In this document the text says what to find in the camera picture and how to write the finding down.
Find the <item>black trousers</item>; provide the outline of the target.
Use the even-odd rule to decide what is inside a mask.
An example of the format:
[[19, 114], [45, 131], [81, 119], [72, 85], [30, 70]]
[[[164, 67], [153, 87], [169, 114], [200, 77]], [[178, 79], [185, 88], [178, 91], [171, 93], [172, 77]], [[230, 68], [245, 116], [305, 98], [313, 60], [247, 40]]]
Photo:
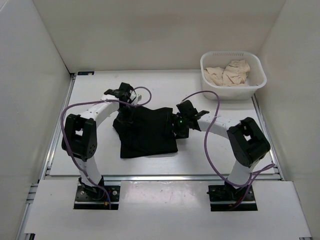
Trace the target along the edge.
[[122, 124], [116, 117], [112, 126], [120, 140], [120, 157], [132, 159], [176, 153], [172, 114], [171, 107], [149, 109], [141, 106], [135, 110], [132, 124]]

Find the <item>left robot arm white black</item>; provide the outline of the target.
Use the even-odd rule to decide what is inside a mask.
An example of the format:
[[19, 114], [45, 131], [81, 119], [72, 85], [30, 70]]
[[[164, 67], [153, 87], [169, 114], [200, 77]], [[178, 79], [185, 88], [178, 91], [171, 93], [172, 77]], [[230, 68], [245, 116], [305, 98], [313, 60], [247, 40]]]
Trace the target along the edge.
[[79, 170], [83, 191], [93, 200], [104, 200], [107, 205], [111, 203], [94, 157], [98, 148], [97, 129], [114, 112], [135, 107], [140, 100], [136, 90], [122, 82], [118, 89], [104, 92], [99, 100], [69, 105], [60, 116], [61, 147]]

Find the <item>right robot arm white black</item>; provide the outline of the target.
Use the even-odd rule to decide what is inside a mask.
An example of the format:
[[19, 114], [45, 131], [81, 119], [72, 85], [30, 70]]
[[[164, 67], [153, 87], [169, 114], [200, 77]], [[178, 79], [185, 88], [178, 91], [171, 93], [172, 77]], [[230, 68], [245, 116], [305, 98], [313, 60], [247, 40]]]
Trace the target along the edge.
[[270, 151], [271, 145], [264, 133], [251, 117], [243, 120], [231, 120], [218, 115], [216, 110], [198, 111], [190, 100], [177, 104], [178, 112], [172, 116], [173, 132], [177, 138], [186, 139], [190, 130], [204, 132], [204, 153], [208, 158], [209, 134], [215, 134], [229, 140], [235, 163], [228, 177], [222, 177], [223, 185], [210, 190], [208, 195], [214, 201], [241, 201], [249, 193], [254, 179], [262, 172], [274, 167], [270, 163], [261, 170], [254, 168]]

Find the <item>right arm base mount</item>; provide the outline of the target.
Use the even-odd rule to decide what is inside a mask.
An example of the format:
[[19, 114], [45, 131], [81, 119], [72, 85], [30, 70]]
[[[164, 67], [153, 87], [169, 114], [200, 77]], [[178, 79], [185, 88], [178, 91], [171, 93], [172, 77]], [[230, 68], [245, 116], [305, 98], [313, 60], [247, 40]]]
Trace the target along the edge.
[[252, 212], [258, 210], [251, 185], [241, 188], [235, 188], [228, 183], [209, 185], [207, 194], [211, 212]]

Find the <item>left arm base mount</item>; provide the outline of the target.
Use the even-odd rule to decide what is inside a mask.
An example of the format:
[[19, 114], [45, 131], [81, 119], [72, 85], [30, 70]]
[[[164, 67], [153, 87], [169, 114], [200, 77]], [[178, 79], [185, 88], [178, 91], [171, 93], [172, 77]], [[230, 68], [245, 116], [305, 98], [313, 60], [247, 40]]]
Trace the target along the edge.
[[87, 194], [84, 188], [78, 184], [73, 209], [74, 210], [118, 210], [120, 201], [120, 185], [105, 185], [105, 190], [108, 192], [110, 197], [111, 205], [104, 191], [100, 190], [98, 195], [93, 193]]

